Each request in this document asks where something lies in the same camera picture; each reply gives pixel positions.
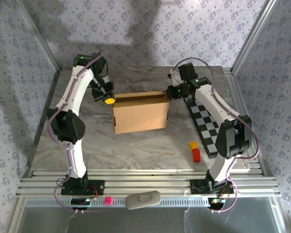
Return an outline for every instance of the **patterned wallpaper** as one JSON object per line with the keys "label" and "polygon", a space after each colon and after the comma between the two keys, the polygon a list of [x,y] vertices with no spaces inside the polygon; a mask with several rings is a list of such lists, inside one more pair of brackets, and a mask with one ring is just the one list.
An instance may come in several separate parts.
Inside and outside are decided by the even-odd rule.
{"label": "patterned wallpaper", "polygon": [[63,66],[104,50],[112,66],[197,56],[231,67],[265,0],[26,0]]}
{"label": "patterned wallpaper", "polygon": [[10,1],[0,1],[0,232],[35,135],[55,71]]}
{"label": "patterned wallpaper", "polygon": [[237,78],[291,218],[291,0],[278,2]]}

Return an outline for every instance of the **pink block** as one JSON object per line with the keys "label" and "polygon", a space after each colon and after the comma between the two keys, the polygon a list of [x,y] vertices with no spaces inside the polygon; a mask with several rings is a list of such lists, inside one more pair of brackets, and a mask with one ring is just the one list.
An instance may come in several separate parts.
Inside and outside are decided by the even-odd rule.
{"label": "pink block", "polygon": [[113,198],[105,197],[105,205],[113,205]]}

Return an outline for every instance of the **checkerboard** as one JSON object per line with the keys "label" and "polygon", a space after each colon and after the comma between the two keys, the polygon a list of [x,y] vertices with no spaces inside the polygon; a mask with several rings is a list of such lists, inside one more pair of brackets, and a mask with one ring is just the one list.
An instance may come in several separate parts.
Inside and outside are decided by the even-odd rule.
{"label": "checkerboard", "polygon": [[218,151],[214,143],[219,133],[219,126],[217,122],[200,102],[192,98],[186,98],[184,99],[184,102],[191,113],[193,122],[208,157],[216,157]]}

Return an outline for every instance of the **purple cable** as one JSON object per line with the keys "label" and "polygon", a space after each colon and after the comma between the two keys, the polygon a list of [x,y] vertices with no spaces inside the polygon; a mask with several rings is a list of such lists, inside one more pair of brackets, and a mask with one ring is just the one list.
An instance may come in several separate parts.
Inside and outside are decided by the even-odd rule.
{"label": "purple cable", "polygon": [[212,94],[212,96],[213,96],[213,98],[215,99],[215,101],[224,109],[224,111],[226,111],[228,114],[230,114],[232,117],[234,117],[234,118],[236,118],[238,121],[240,121],[242,124],[244,124],[244,126],[247,128],[247,129],[249,129],[249,131],[252,133],[252,135],[253,135],[253,137],[254,137],[254,139],[255,139],[255,141],[256,141],[256,144],[257,144],[257,150],[256,150],[256,152],[254,153],[254,155],[253,156],[251,156],[251,157],[234,157],[234,159],[233,159],[233,162],[230,164],[230,166],[228,167],[228,169],[227,169],[227,171],[226,171],[226,179],[228,180],[228,181],[230,181],[230,182],[232,182],[232,184],[235,186],[235,191],[236,191],[236,193],[235,193],[235,199],[234,199],[234,201],[233,201],[233,203],[231,204],[231,206],[229,206],[228,208],[226,208],[226,209],[224,209],[224,210],[219,210],[219,211],[215,211],[215,212],[225,212],[225,211],[228,211],[228,210],[230,210],[234,205],[235,205],[235,203],[236,203],[236,200],[237,200],[237,195],[238,195],[238,189],[237,189],[237,186],[236,186],[236,183],[232,180],[232,179],[230,179],[229,177],[228,177],[228,175],[229,175],[229,172],[230,172],[230,170],[232,169],[232,167],[234,166],[234,164],[236,163],[236,161],[237,161],[237,159],[254,159],[254,158],[256,158],[257,156],[258,156],[258,154],[259,154],[259,151],[260,151],[260,145],[259,145],[259,139],[258,139],[258,137],[257,137],[257,135],[256,135],[256,133],[253,131],[253,129],[246,123],[246,122],[244,122],[242,119],[240,119],[237,115],[235,115],[235,114],[233,114],[232,112],[230,112],[219,100],[218,100],[218,98],[216,97],[216,95],[215,95],[215,93],[214,93],[214,75],[213,75],[213,72],[212,72],[212,69],[210,68],[210,66],[204,61],[204,60],[202,60],[202,59],[200,59],[200,58],[196,58],[196,57],[189,57],[189,58],[185,58],[185,59],[183,59],[183,60],[181,60],[180,62],[178,62],[176,65],[175,65],[175,67],[173,68],[173,70],[172,71],[174,71],[177,67],[178,67],[178,65],[180,64],[180,63],[182,63],[182,62],[184,62],[184,61],[187,61],[187,60],[191,60],[191,59],[193,59],[193,60],[198,60],[198,61],[200,61],[200,62],[202,62],[202,63],[204,63],[206,66],[207,66],[207,68],[210,70],[210,73],[211,73],[211,76],[212,76],[212,85],[211,85],[211,94]]}
{"label": "purple cable", "polygon": [[73,89],[77,83],[77,81],[79,80],[79,77],[81,76],[81,74],[89,67],[91,66],[93,63],[95,63],[96,61],[98,61],[100,58],[102,57],[102,54],[100,54],[98,57],[96,57],[94,60],[92,60],[91,62],[89,62],[86,66],[84,66],[76,75],[76,79],[73,80],[71,87],[69,89],[69,92],[67,94],[67,97],[65,99],[65,103],[63,103],[63,105],[54,113],[54,115],[51,116],[51,118],[48,121],[48,134],[50,135],[51,139],[59,146],[67,149],[67,156],[68,156],[68,161],[69,161],[69,174],[67,176],[67,178],[65,180],[63,180],[61,183],[59,183],[55,190],[54,190],[54,197],[56,199],[56,201],[58,202],[58,204],[60,204],[60,206],[62,206],[64,209],[71,211],[71,212],[75,212],[73,209],[70,209],[67,206],[64,206],[61,201],[58,199],[57,197],[57,189],[66,181],[69,180],[69,178],[71,177],[71,173],[72,173],[72,155],[71,155],[71,149],[70,149],[70,143],[68,144],[64,144],[61,143],[59,140],[57,140],[57,138],[55,137],[55,135],[53,134],[52,128],[51,128],[51,123],[52,121],[55,119],[55,117],[60,113],[60,111],[67,105],[68,101],[70,100],[70,97],[72,95]]}

